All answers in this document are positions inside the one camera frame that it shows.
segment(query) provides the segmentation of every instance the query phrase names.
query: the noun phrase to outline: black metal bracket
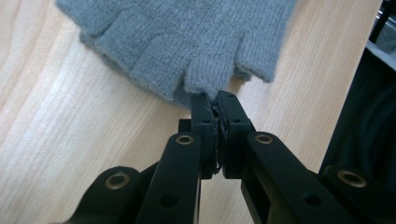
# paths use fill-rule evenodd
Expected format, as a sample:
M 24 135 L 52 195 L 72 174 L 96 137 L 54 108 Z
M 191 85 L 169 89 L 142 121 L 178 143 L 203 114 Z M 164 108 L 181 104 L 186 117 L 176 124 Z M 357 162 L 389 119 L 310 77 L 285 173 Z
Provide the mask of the black metal bracket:
M 337 165 L 307 170 L 273 134 L 256 132 L 235 95 L 210 104 L 191 97 L 161 160 L 147 170 L 115 167 L 99 175 L 66 223 L 197 223 L 201 180 L 222 167 L 241 190 L 255 223 L 396 223 L 396 196 Z

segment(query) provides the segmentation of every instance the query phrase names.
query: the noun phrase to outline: glove finger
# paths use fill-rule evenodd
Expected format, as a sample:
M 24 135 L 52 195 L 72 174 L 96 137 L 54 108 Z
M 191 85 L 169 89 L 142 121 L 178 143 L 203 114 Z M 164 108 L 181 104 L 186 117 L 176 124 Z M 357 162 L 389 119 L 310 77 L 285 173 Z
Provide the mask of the glove finger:
M 123 11 L 106 32 L 95 41 L 95 47 L 130 72 L 149 42 L 163 29 L 140 13 Z
M 165 100 L 175 101 L 174 93 L 182 82 L 182 75 L 196 47 L 195 41 L 185 36 L 158 35 L 129 74 L 133 80 Z
M 88 47 L 94 49 L 97 53 L 99 53 L 101 58 L 102 58 L 102 61 L 104 61 L 105 64 L 107 64 L 109 67 L 111 67 L 112 69 L 116 70 L 120 74 L 125 74 L 125 71 L 123 71 L 120 68 L 120 66 L 118 65 L 117 62 L 111 60 L 102 51 L 100 51 L 100 50 L 95 48 L 95 46 L 94 46 L 94 41 L 95 40 L 94 39 L 90 38 L 87 35 L 84 35 L 83 33 L 79 33 L 79 39 L 81 40 L 82 43 L 86 44 Z
M 224 90 L 233 73 L 236 40 L 217 38 L 215 35 L 201 52 L 191 60 L 185 77 L 184 89 L 192 93 L 206 93 L 214 100 Z
M 233 75 L 235 77 L 242 78 L 245 81 L 249 81 L 251 79 L 251 77 L 252 77 L 251 74 L 249 74 L 247 72 L 244 72 L 244 71 L 241 71 L 237 66 L 233 69 Z
M 235 57 L 238 70 L 265 82 L 275 78 L 281 41 L 262 32 L 246 32 Z
M 91 37 L 101 35 L 131 4 L 126 0 L 56 0 L 58 8 Z
M 265 82 L 274 80 L 276 62 L 294 3 L 294 0 L 287 4 L 269 1 L 266 5 L 259 5 L 263 6 L 260 18 L 251 20 L 258 28 L 245 31 L 236 53 L 235 64 L 239 70 Z

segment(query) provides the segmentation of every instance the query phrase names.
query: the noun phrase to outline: gray knit glove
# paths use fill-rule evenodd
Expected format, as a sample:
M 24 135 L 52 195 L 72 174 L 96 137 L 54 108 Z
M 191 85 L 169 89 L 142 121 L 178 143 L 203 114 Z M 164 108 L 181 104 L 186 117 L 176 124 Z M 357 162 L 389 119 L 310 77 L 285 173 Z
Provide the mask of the gray knit glove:
M 274 80 L 295 0 L 57 0 L 81 39 L 168 101 L 214 99 L 232 73 Z

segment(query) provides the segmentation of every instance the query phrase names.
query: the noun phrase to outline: black machine frame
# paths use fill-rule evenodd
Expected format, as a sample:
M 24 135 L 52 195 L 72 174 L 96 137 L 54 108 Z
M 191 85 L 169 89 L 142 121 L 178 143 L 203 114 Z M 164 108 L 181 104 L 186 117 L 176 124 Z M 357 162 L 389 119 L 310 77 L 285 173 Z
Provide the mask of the black machine frame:
M 256 132 L 235 95 L 191 97 L 159 162 L 101 173 L 66 223 L 198 223 L 201 180 L 241 179 L 255 223 L 396 223 L 396 197 L 344 165 L 307 170 L 273 134 Z

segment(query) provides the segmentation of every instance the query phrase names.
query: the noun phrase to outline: wooden table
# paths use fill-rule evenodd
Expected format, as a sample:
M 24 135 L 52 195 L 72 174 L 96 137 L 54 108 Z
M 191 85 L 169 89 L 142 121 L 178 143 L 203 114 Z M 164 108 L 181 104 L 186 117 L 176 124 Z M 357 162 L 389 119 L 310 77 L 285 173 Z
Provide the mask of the wooden table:
M 256 128 L 317 171 L 380 0 L 301 0 L 276 81 L 233 80 Z M 157 161 L 189 111 L 140 90 L 78 41 L 50 0 L 0 3 L 0 223 L 67 220 L 91 182 Z M 252 222 L 240 181 L 204 181 L 201 223 Z

